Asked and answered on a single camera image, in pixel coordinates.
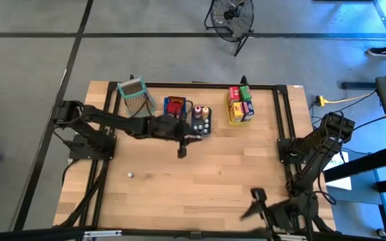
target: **yellow cable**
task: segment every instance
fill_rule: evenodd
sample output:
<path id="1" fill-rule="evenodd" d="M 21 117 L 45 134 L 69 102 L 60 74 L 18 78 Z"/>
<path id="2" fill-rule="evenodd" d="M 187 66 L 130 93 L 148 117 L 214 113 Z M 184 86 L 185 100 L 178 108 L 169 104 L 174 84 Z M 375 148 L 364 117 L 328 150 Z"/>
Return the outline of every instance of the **yellow cable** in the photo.
<path id="1" fill-rule="evenodd" d="M 344 100 L 329 101 L 329 100 L 323 99 L 323 101 L 324 101 L 325 104 L 336 104 L 336 103 L 346 102 L 346 101 L 350 101 L 350 100 L 356 100 L 358 98 L 366 97 L 368 95 L 370 95 L 370 94 L 364 94 L 362 96 L 347 98 L 347 99 L 344 99 Z"/>

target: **wooden tabletop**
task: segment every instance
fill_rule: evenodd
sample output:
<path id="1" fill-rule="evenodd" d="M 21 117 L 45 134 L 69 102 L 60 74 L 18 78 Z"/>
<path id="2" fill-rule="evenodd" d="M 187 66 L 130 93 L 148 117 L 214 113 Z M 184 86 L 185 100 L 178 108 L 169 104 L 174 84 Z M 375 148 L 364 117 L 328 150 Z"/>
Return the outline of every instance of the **wooden tabletop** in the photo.
<path id="1" fill-rule="evenodd" d="M 103 108 L 107 86 L 108 82 L 90 82 L 85 104 Z M 176 142 L 137 140 L 116 131 L 116 153 L 109 165 L 99 228 L 249 231 L 265 226 L 259 216 L 243 222 L 239 217 L 251 204 L 252 187 L 265 189 L 269 206 L 288 198 L 277 153 L 279 137 L 272 91 L 252 90 L 253 120 L 247 127 L 230 127 L 223 102 L 227 90 L 148 90 L 157 102 L 156 116 L 163 113 L 166 96 L 185 96 L 195 105 L 209 106 L 212 134 L 187 146 L 187 157 L 178 159 Z M 288 86 L 288 92 L 296 135 L 304 137 L 312 131 L 304 89 Z M 282 96 L 280 102 L 285 113 Z M 124 104 L 119 114 L 127 116 Z M 288 133 L 284 114 L 283 119 Z M 82 199 L 90 163 L 79 161 L 68 170 L 54 224 L 63 222 Z M 335 229 L 330 204 L 322 196 L 319 203 L 320 216 Z M 91 223 L 93 207 L 94 200 L 87 224 Z"/>

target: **person's foot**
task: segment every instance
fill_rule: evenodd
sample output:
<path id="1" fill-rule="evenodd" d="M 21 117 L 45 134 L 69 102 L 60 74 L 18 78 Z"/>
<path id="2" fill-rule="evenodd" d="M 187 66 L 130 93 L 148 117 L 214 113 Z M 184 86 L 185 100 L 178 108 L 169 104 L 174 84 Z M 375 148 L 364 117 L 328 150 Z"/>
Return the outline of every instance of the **person's foot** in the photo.
<path id="1" fill-rule="evenodd" d="M 366 53 L 372 56 L 384 56 L 386 57 L 386 48 L 369 48 Z"/>

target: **gray floor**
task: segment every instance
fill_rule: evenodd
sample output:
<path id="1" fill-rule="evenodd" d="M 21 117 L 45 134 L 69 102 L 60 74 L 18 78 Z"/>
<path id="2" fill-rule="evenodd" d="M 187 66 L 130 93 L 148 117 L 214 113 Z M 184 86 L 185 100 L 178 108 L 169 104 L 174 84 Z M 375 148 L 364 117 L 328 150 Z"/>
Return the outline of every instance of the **gray floor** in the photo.
<path id="1" fill-rule="evenodd" d="M 205 0 L 95 1 L 87 32 L 205 32 Z M 76 31 L 85 0 L 0 0 L 0 31 Z M 254 29 L 260 33 L 385 33 L 372 3 L 256 0 Z M 10 229 L 26 175 L 36 153 L 73 39 L 0 39 L 0 231 Z M 84 100 L 90 80 L 125 80 L 129 74 L 154 82 L 301 84 L 308 101 L 366 94 L 343 91 L 342 81 L 373 81 L 386 75 L 386 59 L 364 51 L 384 41 L 250 39 L 237 58 L 234 44 L 218 38 L 83 39 L 65 99 Z M 315 108 L 315 115 L 343 104 Z M 361 124 L 383 114 L 376 96 L 346 110 Z M 386 123 L 356 131 L 347 145 L 358 151 L 386 147 Z M 26 228 L 52 225 L 67 148 L 52 139 Z M 341 204 L 337 228 L 373 236 L 374 208 Z M 355 218 L 344 215 L 354 210 Z"/>

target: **cheese grater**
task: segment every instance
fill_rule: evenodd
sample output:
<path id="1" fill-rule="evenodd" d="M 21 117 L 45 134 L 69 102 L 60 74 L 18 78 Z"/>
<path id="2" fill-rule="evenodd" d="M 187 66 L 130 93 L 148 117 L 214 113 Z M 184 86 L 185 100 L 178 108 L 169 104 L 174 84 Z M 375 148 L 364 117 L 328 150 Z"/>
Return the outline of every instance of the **cheese grater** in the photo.
<path id="1" fill-rule="evenodd" d="M 129 116 L 134 115 L 136 112 L 138 112 L 138 114 L 135 115 L 137 117 L 148 116 L 149 113 L 144 102 L 147 102 L 151 114 L 154 113 L 155 101 L 149 94 L 142 77 L 117 83 L 117 86 L 125 101 Z"/>

